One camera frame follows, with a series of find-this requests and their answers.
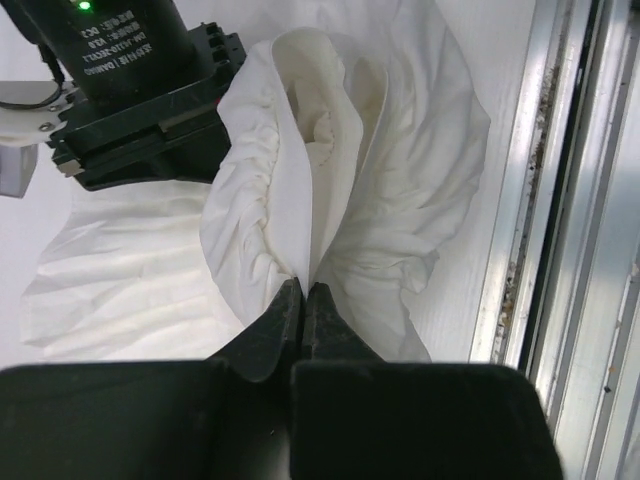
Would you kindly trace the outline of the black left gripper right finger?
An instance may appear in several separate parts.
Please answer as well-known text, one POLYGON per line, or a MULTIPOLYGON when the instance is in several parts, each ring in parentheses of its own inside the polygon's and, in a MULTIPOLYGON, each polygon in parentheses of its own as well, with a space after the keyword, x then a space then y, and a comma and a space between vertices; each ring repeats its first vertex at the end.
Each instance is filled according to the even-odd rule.
POLYGON ((339 316, 307 299, 305 359, 291 376, 295 479, 559 479, 539 397, 493 364, 380 360, 339 316))

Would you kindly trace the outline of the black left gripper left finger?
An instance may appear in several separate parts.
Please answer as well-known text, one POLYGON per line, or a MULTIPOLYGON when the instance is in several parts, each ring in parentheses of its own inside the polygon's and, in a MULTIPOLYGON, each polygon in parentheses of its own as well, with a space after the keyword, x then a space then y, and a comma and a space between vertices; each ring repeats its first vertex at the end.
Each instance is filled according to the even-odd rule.
POLYGON ((204 360, 23 365, 1 373, 5 479, 285 479, 295 280, 204 360))

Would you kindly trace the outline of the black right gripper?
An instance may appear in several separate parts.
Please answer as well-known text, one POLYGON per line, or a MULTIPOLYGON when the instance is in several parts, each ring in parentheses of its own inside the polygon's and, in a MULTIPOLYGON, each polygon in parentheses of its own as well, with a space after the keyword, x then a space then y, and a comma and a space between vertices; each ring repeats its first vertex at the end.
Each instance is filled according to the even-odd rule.
POLYGON ((84 189, 156 181, 210 183, 230 139, 220 100, 243 65, 237 34, 216 23, 188 28, 171 1, 6 1, 21 35, 49 68, 56 91, 76 90, 47 145, 56 168, 84 189))

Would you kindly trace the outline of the white pleated skirt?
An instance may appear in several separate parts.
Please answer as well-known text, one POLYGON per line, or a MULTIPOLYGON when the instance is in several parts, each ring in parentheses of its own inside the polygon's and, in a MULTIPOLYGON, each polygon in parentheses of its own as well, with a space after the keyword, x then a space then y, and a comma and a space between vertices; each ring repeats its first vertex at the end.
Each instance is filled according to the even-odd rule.
POLYGON ((297 279, 327 284, 383 359, 428 359, 410 305, 468 212, 490 124, 459 45, 433 1, 261 12, 211 184, 73 190, 20 301, 45 358, 204 358, 297 279))

